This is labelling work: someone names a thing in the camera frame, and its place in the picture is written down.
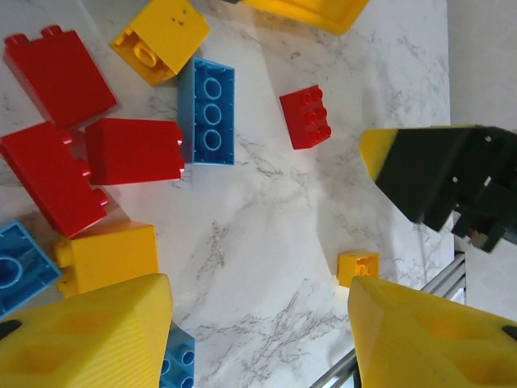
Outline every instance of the white marble table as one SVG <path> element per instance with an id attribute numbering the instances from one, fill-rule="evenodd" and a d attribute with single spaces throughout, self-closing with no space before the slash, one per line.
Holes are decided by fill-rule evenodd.
<path id="1" fill-rule="evenodd" d="M 120 101 L 112 116 L 173 120 L 174 81 L 147 86 L 107 44 L 144 2 L 3 0 L 0 35 L 73 28 Z M 236 70 L 235 166 L 109 187 L 110 218 L 156 226 L 174 320 L 197 341 L 197 386 L 308 386 L 353 346 L 340 251 L 380 251 L 382 277 L 414 288 L 452 260 L 452 236 L 409 223 L 358 152 L 371 127 L 449 123 L 446 0 L 371 0 L 341 37 L 243 5 L 193 5 L 212 29 L 201 55 Z M 313 84 L 332 138 L 295 152 L 278 96 Z M 41 121 L 3 63 L 0 85 L 1 134 Z M 3 161 L 0 204 L 1 222 L 21 218 L 44 245 L 56 237 Z"/>

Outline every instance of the blue duplo brick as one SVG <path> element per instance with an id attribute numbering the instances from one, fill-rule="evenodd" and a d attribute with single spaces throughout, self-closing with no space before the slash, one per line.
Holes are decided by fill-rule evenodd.
<path id="1" fill-rule="evenodd" d="M 193 57 L 178 83 L 178 124 L 187 163 L 234 164 L 235 70 Z"/>
<path id="2" fill-rule="evenodd" d="M 192 388 L 194 358 L 194 339 L 173 323 L 163 358 L 160 388 Z"/>
<path id="3" fill-rule="evenodd" d="M 0 319 L 61 277 L 61 272 L 23 226 L 0 229 Z"/>

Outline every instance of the hole in brick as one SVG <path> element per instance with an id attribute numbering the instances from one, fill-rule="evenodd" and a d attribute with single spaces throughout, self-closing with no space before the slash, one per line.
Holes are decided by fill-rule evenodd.
<path id="1" fill-rule="evenodd" d="M 12 257 L 0 257 L 0 289 L 6 289 L 16 284 L 22 277 L 22 264 Z"/>
<path id="2" fill-rule="evenodd" d="M 166 374 L 167 372 L 169 372 L 169 370 L 170 370 L 170 361 L 165 359 L 162 362 L 162 376 L 164 374 Z"/>
<path id="3" fill-rule="evenodd" d="M 214 103 L 208 103 L 204 107 L 204 119 L 210 125 L 218 125 L 221 122 L 221 110 Z"/>
<path id="4" fill-rule="evenodd" d="M 181 383 L 181 388 L 192 388 L 194 386 L 194 379 L 192 377 L 185 378 Z"/>
<path id="5" fill-rule="evenodd" d="M 211 151 L 217 151 L 221 147 L 221 135 L 214 129 L 204 133 L 204 146 Z"/>
<path id="6" fill-rule="evenodd" d="M 138 60 L 147 67 L 152 68 L 158 63 L 157 55 L 147 44 L 142 41 L 135 44 L 133 52 L 135 53 L 135 56 L 138 58 Z"/>
<path id="7" fill-rule="evenodd" d="M 183 357 L 181 359 L 184 365 L 190 365 L 192 362 L 194 362 L 194 352 L 188 351 L 183 354 Z"/>
<path id="8" fill-rule="evenodd" d="M 210 99 L 219 99 L 222 94 L 221 84 L 215 78 L 208 78 L 204 82 L 204 92 Z"/>

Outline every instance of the red lego brick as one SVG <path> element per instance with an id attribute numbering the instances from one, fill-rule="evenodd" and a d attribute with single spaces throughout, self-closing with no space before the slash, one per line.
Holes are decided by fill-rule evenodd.
<path id="1" fill-rule="evenodd" d="M 174 121 L 104 118 L 86 127 L 93 184 L 180 179 L 185 169 Z"/>
<path id="2" fill-rule="evenodd" d="M 322 99 L 318 85 L 280 97 L 293 149 L 312 148 L 330 137 Z"/>
<path id="3" fill-rule="evenodd" d="M 49 122 L 0 138 L 0 153 L 50 225 L 66 237 L 105 217 L 107 204 L 103 191 L 88 184 L 86 162 L 66 149 L 71 142 Z"/>
<path id="4" fill-rule="evenodd" d="M 115 96 L 75 31 L 59 26 L 4 39 L 7 63 L 41 115 L 58 129 L 71 129 L 116 105 Z"/>

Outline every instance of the yellow triangular piece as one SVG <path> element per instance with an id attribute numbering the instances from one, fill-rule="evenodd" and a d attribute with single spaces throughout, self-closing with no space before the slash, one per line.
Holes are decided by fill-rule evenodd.
<path id="1" fill-rule="evenodd" d="M 0 386 L 156 388 L 171 319 L 163 274 L 11 316 L 21 326 L 0 339 Z"/>
<path id="2" fill-rule="evenodd" d="M 517 323 L 357 276 L 348 312 L 365 388 L 517 386 Z"/>

